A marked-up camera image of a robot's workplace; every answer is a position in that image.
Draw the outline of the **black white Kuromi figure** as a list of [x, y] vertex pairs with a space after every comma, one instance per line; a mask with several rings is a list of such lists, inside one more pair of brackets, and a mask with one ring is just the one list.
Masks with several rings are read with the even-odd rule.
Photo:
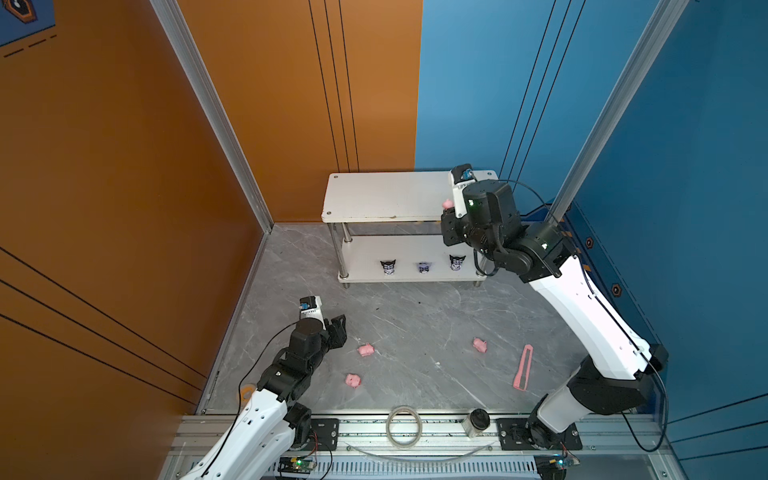
[[460, 271], [466, 259], [465, 255], [450, 255], [450, 268], [452, 271]]
[[382, 267], [383, 273], [387, 276], [393, 275], [396, 270], [396, 260], [381, 260], [380, 265]]

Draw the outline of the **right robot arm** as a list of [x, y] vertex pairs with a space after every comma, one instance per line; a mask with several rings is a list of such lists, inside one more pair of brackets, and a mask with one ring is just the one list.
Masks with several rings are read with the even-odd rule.
[[525, 224], [514, 183], [478, 179], [468, 165], [451, 174], [453, 198], [444, 203], [441, 232], [447, 246], [466, 244], [482, 276], [504, 269], [530, 285], [562, 317], [587, 356], [569, 379], [543, 397], [526, 422], [528, 443], [556, 448], [589, 414], [624, 415], [664, 394], [668, 354], [637, 334], [597, 289], [567, 231], [558, 223]]

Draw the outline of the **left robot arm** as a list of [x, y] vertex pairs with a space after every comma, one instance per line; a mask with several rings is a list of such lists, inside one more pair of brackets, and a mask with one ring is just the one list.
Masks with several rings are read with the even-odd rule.
[[246, 405], [187, 479], [260, 479], [284, 453], [307, 441], [311, 410], [299, 399], [325, 355], [346, 343], [346, 316], [307, 317], [293, 327], [289, 345], [264, 370]]

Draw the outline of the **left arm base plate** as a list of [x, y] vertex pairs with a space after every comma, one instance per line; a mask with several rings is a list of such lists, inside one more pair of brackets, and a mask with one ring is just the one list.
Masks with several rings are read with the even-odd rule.
[[316, 418], [303, 421], [295, 429], [293, 450], [313, 450], [315, 440], [321, 451], [335, 451], [338, 445], [340, 420], [338, 418]]

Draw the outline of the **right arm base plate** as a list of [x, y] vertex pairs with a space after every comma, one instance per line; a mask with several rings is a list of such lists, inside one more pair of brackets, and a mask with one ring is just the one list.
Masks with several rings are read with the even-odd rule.
[[571, 424], [562, 433], [549, 433], [542, 426], [530, 428], [527, 419], [500, 418], [496, 420], [498, 439], [504, 451], [583, 449], [580, 432]]

